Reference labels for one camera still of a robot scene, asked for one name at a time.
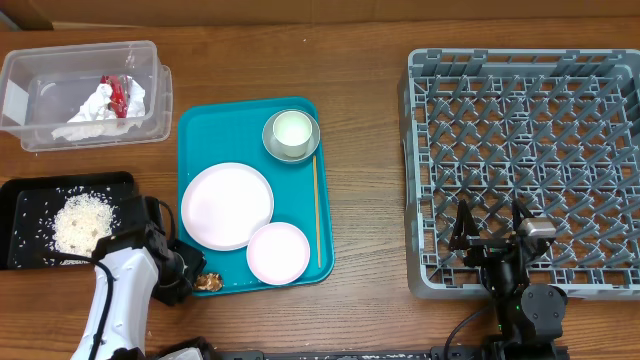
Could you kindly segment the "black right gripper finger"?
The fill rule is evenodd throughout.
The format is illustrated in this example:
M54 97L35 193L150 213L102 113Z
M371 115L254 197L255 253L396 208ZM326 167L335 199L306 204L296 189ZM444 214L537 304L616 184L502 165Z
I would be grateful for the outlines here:
M525 229L523 224L526 219L533 218L533 214L517 197L512 199L511 211L513 230L519 235L527 235L528 231Z
M456 221L449 241L449 249L467 250L479 244L479 229L465 200L458 204Z

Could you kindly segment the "brown food scrap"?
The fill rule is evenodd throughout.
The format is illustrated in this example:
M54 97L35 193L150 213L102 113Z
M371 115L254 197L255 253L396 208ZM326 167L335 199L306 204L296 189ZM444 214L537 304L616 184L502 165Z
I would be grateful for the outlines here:
M201 274L197 277L194 290L200 292L218 292L224 286L224 281L218 273Z

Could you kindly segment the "large white plate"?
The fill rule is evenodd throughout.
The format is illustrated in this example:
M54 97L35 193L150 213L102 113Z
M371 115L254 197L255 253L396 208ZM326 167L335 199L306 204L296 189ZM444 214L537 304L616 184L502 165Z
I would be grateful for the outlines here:
M189 236L215 251L246 246L271 221L274 194L256 169L236 162L220 163L199 173L181 201L181 220Z

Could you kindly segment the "small white plate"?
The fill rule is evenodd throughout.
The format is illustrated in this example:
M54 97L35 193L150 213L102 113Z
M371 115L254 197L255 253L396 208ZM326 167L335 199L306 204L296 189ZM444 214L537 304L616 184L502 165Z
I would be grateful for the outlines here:
M261 227L246 249L252 274L261 282L282 286L297 280L310 260L310 245L296 226L275 222Z

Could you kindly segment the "grey saucer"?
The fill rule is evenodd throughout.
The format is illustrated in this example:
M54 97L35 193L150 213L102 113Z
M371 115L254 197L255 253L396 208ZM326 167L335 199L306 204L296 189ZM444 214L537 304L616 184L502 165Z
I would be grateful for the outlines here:
M287 109L287 110L282 110L277 112L276 114L274 114L273 116L271 116L269 118L269 120L267 121L267 123L265 124L264 128L263 128L263 133L262 133L262 139L263 139L263 144L265 149L267 150L267 152L272 155L274 158L278 159L281 162L284 163L291 163L291 164L296 164L296 163L301 163L303 161L305 161L307 158L309 158L317 149L317 147L319 146L320 143L320 128L319 125L317 123L317 121L308 113L301 111L301 110L295 110L295 111L301 111L303 113L305 113L311 120L312 123L312 136L311 139L308 143L308 148L306 150L306 153L299 158L291 158L288 157L286 155L284 155L279 148L276 145L276 141L275 138L273 136L273 123L274 120L276 118L277 115L279 115L280 113L284 112L284 111L288 111L288 110L293 110L293 109Z

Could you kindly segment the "small white paper piece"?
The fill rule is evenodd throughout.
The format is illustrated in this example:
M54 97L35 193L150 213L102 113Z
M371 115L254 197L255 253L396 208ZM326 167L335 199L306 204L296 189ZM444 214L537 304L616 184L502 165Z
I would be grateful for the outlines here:
M133 78L129 77L129 100L127 107L127 118L142 117L146 114L144 104L145 90Z

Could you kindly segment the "white napkin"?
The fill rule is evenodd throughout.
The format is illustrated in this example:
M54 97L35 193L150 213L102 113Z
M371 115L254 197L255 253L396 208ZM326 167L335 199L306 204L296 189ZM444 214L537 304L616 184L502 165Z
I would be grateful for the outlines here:
M109 84L99 84L94 93L80 106L79 112L68 121L67 127L51 132L54 139L79 141L99 136L119 136L127 133L135 122L122 119L114 122L116 113L110 109L113 89Z

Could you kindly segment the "white cup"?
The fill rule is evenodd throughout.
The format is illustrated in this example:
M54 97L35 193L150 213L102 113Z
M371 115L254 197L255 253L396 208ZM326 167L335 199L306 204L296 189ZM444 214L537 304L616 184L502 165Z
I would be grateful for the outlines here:
M273 136L279 150L291 158L302 157L312 136L310 118L301 111L288 110L276 116Z

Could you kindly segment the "red snack wrapper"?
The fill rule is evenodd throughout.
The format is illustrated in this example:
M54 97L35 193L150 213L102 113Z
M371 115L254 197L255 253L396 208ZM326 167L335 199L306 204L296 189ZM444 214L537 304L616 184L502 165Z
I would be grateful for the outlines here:
M103 75L100 83L109 85L112 90L108 108L117 118L125 118L129 103L129 78L126 75Z

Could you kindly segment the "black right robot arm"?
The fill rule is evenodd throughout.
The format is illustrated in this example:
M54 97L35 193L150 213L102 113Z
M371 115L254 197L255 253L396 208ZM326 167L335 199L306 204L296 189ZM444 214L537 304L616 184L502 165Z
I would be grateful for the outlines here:
M544 255L556 240L556 228L517 199L512 201L512 223L505 237L484 239L467 202L458 205L449 249L464 253L465 266L480 269L480 283L490 293L491 303L454 328L443 347L445 359L570 357L567 348L555 344L563 334L566 292L553 285L533 284L526 271L526 265ZM500 333L486 337L479 347L454 347L455 335L490 309L496 313Z

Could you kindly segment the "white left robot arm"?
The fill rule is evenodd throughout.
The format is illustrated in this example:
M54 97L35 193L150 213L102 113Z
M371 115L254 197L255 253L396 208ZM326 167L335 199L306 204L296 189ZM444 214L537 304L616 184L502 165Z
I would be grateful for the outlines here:
M88 262L96 287L74 359L110 359L116 352L145 348L149 303L173 306L193 293L206 265L204 254L177 239L176 221L163 225L170 207L150 196L120 204L124 228L98 240Z

